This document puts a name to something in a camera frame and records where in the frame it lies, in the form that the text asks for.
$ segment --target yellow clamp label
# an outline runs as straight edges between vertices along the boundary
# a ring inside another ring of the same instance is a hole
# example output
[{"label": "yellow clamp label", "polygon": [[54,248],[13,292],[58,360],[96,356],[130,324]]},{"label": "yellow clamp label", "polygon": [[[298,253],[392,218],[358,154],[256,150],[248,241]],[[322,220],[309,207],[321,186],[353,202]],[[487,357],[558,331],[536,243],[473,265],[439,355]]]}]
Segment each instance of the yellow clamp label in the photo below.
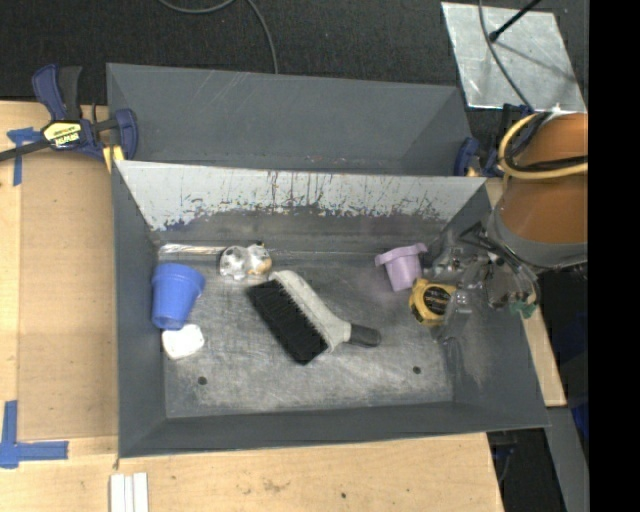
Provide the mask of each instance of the yellow clamp label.
[{"label": "yellow clamp label", "polygon": [[82,126],[80,123],[55,122],[47,126],[42,135],[49,142],[52,142],[57,148],[68,145],[69,143],[80,140]]}]

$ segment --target blue cup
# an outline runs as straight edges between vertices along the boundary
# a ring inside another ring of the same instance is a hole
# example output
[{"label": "blue cup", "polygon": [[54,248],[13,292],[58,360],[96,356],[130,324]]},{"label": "blue cup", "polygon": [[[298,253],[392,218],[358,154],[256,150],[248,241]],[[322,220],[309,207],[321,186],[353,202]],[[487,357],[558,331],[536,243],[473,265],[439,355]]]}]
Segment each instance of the blue cup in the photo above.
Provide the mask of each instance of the blue cup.
[{"label": "blue cup", "polygon": [[196,299],[204,290],[204,276],[180,263],[161,263],[151,278],[153,311],[151,321],[160,329],[182,329]]}]

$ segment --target blue tape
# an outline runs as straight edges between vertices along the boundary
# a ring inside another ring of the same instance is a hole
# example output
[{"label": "blue tape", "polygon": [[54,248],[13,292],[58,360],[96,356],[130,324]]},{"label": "blue tape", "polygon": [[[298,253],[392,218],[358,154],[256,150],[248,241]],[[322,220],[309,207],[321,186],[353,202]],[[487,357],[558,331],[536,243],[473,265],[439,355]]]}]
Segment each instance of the blue tape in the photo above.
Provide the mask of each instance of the blue tape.
[{"label": "blue tape", "polygon": [[[20,128],[18,130],[9,130],[7,137],[16,147],[22,146],[25,142],[37,142],[42,138],[38,130],[33,128]],[[22,183],[22,156],[18,155],[13,163],[13,186]]]},{"label": "blue tape", "polygon": [[4,404],[2,421],[2,442],[0,443],[0,468],[15,469],[20,462],[27,460],[67,459],[69,441],[46,441],[40,443],[18,443],[16,428],[18,424],[18,401]]}]

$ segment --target scrub brush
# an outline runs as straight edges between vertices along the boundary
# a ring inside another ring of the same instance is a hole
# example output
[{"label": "scrub brush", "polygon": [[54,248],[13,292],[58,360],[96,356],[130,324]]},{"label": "scrub brush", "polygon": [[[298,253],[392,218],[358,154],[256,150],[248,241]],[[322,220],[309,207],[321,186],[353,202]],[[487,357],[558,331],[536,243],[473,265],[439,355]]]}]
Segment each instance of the scrub brush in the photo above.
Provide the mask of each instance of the scrub brush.
[{"label": "scrub brush", "polygon": [[307,364],[340,343],[380,344],[380,332],[334,315],[309,284],[291,270],[272,272],[269,280],[248,288],[249,296],[284,349]]}]

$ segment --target black carpet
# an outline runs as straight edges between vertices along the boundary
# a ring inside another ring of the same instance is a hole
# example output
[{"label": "black carpet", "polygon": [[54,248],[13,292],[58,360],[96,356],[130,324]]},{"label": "black carpet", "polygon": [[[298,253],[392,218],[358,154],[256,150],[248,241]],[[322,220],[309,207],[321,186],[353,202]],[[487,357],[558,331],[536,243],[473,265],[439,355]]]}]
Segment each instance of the black carpet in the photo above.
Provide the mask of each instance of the black carpet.
[{"label": "black carpet", "polygon": [[[214,5],[216,0],[174,2],[194,8]],[[255,3],[273,35],[281,73],[459,86],[440,2]],[[487,2],[488,6],[510,8],[526,3]],[[536,9],[555,14],[588,105],[588,0],[543,0]],[[0,2],[0,26],[3,99],[32,98],[31,75],[49,63],[82,66],[79,99],[97,104],[106,104],[107,62],[273,71],[267,39],[245,0],[207,15],[181,15],[157,0],[4,0]],[[468,110],[467,114],[472,134],[482,143],[496,135],[500,112]],[[558,286],[554,287],[554,283],[562,286],[558,279],[564,278],[548,275],[542,283],[544,313],[557,328],[586,311],[584,284],[575,289],[564,287],[560,294]],[[563,510],[541,435],[541,431],[531,431],[518,436],[504,476],[507,512]],[[497,461],[499,474],[504,460]]]}]

